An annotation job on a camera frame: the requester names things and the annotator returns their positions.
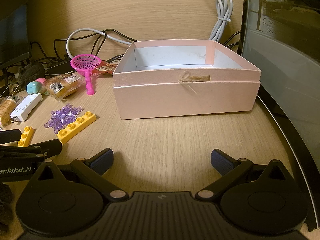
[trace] yellow building block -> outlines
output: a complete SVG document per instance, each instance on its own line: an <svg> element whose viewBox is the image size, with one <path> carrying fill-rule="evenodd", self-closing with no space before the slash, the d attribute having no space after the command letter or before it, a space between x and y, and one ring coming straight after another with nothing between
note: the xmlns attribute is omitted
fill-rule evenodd
<svg viewBox="0 0 320 240"><path fill-rule="evenodd" d="M29 142L31 140L33 134L33 128L31 126L26 126L24 128L24 132L21 135L21 140L18 141L18 146L19 147L28 147L29 146Z"/></svg>
<svg viewBox="0 0 320 240"><path fill-rule="evenodd" d="M68 124L65 129L62 129L58 132L57 136L59 140L65 144L68 140L70 140L73 136L81 132L84 128L86 128L89 124L93 123L97 120L95 114L91 112L85 112L83 116L78 117L75 122Z"/></svg>

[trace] triangular cutout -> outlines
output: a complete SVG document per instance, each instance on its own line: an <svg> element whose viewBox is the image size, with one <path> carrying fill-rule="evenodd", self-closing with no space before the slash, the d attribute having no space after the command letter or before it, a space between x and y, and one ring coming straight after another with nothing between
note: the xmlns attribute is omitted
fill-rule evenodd
<svg viewBox="0 0 320 240"><path fill-rule="evenodd" d="M274 166L272 168L272 171L270 172L268 178L270 179L279 179L279 180L285 180L285 176L283 175L281 169L278 166Z"/></svg>
<svg viewBox="0 0 320 240"><path fill-rule="evenodd" d="M42 171L38 180L54 179L54 175L49 166L46 166Z"/></svg>

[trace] wooden table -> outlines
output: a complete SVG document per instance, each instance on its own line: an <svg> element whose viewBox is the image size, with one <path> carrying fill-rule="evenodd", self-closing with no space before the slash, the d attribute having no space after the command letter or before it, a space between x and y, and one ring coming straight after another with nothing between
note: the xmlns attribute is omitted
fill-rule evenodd
<svg viewBox="0 0 320 240"><path fill-rule="evenodd" d="M92 111L98 119L63 145L62 152L52 158L56 164L67 164L78 157L90 158L110 147L115 161L104 177L129 193L187 190L194 194L220 178L210 163L214 148L257 164L279 159L290 170L287 142L258 99L250 112L121 120L112 92L112 77L101 76L94 84L96 94L88 96L81 88L67 102ZM54 139L53 130L46 129L44 123L52 110L65 104L44 96L26 122L11 124L10 128L23 130L32 126L32 144ZM27 181L10 183L15 202L26 184ZM16 239L22 233L17 219L10 229L4 239ZM302 232L310 239L320 239L318 232L308 233L306 226Z"/></svg>

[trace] pink mesh basket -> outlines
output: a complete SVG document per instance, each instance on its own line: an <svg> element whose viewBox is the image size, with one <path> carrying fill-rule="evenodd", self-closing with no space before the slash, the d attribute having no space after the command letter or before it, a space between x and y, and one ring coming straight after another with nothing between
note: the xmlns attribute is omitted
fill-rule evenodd
<svg viewBox="0 0 320 240"><path fill-rule="evenodd" d="M94 90L90 76L92 70L94 70L101 63L101 59L91 54L80 54L75 56L70 63L71 67L73 67L80 75L85 76L87 94L89 96L93 95Z"/></svg>

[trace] pink box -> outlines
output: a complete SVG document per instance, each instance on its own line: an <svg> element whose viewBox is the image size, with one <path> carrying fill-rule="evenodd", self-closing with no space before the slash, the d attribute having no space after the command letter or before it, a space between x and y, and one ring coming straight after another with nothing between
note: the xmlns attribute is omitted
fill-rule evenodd
<svg viewBox="0 0 320 240"><path fill-rule="evenodd" d="M189 74L210 81L181 82ZM116 67L113 91L121 119L248 111L260 75L215 41L138 41Z"/></svg>

